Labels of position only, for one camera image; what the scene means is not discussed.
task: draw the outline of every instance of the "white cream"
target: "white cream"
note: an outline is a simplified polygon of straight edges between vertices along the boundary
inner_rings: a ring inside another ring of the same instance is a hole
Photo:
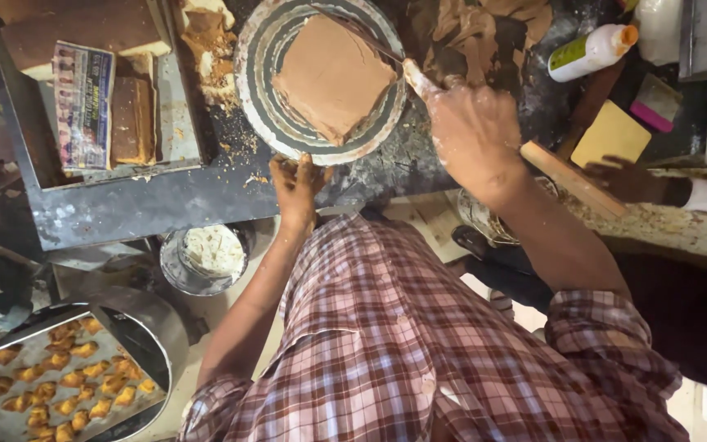
[[[222,224],[188,230],[183,254],[197,270],[215,277],[235,275],[244,261],[239,238]]]

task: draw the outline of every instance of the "plaid shirt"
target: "plaid shirt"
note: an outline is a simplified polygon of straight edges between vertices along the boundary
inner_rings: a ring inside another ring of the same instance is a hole
[[[305,244],[257,381],[223,374],[178,440],[688,440],[680,386],[627,301],[561,292],[547,345],[451,275],[405,223],[341,216]]]

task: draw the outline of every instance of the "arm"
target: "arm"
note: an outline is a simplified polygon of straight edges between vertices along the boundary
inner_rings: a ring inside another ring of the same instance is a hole
[[[555,291],[610,290],[629,299],[610,251],[536,185],[520,159],[511,96],[488,87],[454,86],[429,94],[427,108],[441,163],[516,233],[546,284]]]
[[[280,227],[250,283],[211,336],[198,387],[221,374],[242,378],[252,375],[290,271],[315,226],[313,198],[332,172],[327,168],[319,173],[308,154],[302,156],[298,167],[280,155],[272,158],[269,166],[280,206]]]
[[[585,172],[627,203],[651,203],[707,212],[707,181],[654,176],[619,156],[604,156],[607,165],[588,163]]]

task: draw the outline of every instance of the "plastic bottle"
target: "plastic bottle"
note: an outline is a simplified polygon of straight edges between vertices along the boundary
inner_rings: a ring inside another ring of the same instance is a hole
[[[632,25],[604,25],[554,50],[547,71],[564,83],[614,65],[637,43],[638,35]]]

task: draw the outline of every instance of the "work counter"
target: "work counter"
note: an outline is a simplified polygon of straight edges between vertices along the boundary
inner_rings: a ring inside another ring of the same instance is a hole
[[[585,0],[551,1],[554,21],[545,38],[526,57],[522,85],[506,88],[518,96],[524,140],[537,140],[556,149],[569,127],[569,116],[581,95],[583,80],[555,83],[547,75],[549,54],[558,46],[598,25],[614,22],[615,2],[591,4]],[[239,32],[257,0],[229,2]],[[405,15],[403,2],[375,0],[397,21]],[[5,55],[0,36],[0,59]],[[643,76],[654,72],[669,81],[677,66],[656,69],[640,60],[636,49],[628,55],[624,73],[610,98],[627,108]],[[0,99],[9,122],[17,120],[13,95],[4,79],[13,73],[0,68]],[[683,94],[675,129],[653,132],[642,162],[703,152],[707,126],[707,82],[676,87]],[[269,183],[268,162],[273,152],[254,133],[240,108],[225,113],[218,107],[203,109],[206,131],[202,148],[214,157],[208,166],[176,171],[151,179],[120,179],[67,189],[43,190],[31,167],[23,137],[15,137],[16,159],[32,206],[34,223],[44,250],[85,246],[145,237],[174,230],[275,216],[279,213]],[[457,187],[440,165],[430,140],[424,104],[409,95],[405,112],[388,139],[376,151],[335,168],[329,185],[317,197],[319,207],[352,205],[396,196],[426,194]]]

